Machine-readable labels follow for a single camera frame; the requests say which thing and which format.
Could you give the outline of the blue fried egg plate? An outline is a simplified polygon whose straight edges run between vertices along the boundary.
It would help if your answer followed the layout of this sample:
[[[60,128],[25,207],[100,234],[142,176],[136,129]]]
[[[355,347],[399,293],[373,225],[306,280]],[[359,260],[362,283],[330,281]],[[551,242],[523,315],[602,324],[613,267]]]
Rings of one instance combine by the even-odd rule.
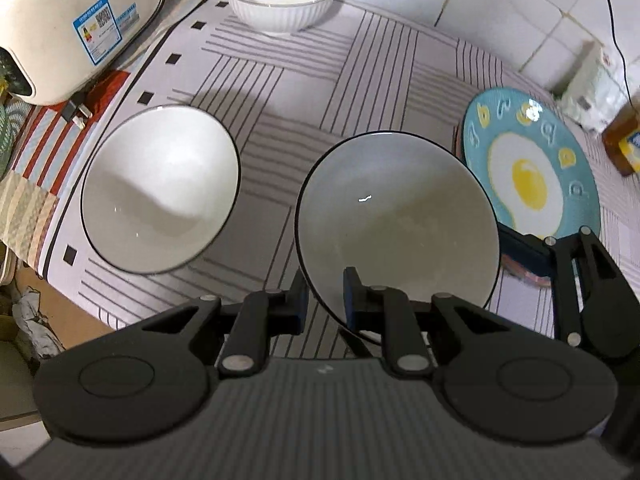
[[[500,223],[542,240],[583,226],[600,233],[599,194],[587,157],[543,102],[508,87],[480,92],[466,109],[461,149]]]

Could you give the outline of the black electric plug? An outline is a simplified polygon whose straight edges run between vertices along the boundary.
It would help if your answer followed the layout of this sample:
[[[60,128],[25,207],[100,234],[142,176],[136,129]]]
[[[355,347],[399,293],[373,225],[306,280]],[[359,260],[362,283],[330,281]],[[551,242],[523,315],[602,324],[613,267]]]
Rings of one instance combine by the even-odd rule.
[[[94,106],[89,102],[89,92],[81,90],[74,93],[63,105],[61,116],[68,124],[84,130],[94,116]]]

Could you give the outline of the white pink bunny plate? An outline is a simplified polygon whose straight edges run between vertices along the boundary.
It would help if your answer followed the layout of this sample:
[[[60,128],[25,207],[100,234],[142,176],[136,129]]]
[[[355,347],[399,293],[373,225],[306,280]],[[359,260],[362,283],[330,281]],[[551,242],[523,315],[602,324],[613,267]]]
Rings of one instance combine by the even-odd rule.
[[[457,125],[454,127],[454,136],[452,137],[452,150],[454,154],[462,162],[465,162],[463,151],[462,127]],[[539,276],[532,271],[526,269],[521,263],[518,263],[508,255],[502,256],[502,266],[506,272],[509,272],[514,278],[518,278],[522,282],[526,282],[538,287],[549,288],[551,280],[548,276]]]

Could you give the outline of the yellow label oil bottle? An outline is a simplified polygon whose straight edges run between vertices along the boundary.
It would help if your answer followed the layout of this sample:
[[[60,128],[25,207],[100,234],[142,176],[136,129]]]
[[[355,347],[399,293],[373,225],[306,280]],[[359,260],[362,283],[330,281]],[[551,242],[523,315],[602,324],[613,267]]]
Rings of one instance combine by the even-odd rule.
[[[608,159],[623,177],[639,172],[639,115],[620,115],[602,134]]]

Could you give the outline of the white plastic bag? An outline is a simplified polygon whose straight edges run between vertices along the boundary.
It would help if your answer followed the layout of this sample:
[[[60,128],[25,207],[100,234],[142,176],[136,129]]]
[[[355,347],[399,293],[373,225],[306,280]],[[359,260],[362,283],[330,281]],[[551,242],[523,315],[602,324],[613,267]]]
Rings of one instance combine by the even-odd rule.
[[[620,54],[592,44],[582,57],[558,105],[566,118],[600,136],[639,88],[639,77],[625,70]]]

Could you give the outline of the white rice cooker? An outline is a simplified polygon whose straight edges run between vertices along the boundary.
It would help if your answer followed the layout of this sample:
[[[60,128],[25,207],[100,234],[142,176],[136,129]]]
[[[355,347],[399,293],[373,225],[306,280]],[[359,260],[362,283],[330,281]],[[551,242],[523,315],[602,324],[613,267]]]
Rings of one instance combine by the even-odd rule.
[[[1,0],[1,80],[12,96],[58,104],[96,79],[165,0]]]

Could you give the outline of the white black-rimmed bowl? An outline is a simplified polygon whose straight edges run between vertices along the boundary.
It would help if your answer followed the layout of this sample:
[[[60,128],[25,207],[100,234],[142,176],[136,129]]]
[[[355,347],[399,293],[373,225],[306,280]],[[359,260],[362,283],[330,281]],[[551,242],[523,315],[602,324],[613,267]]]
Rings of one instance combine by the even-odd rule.
[[[358,134],[321,155],[299,190],[294,237],[314,298],[341,327],[349,266],[412,300],[448,292],[481,308],[498,281],[487,193],[454,154],[413,133]]]
[[[152,107],[96,150],[82,182],[82,227],[114,268],[169,272],[209,248],[240,186],[240,155],[218,119],[186,105]]]

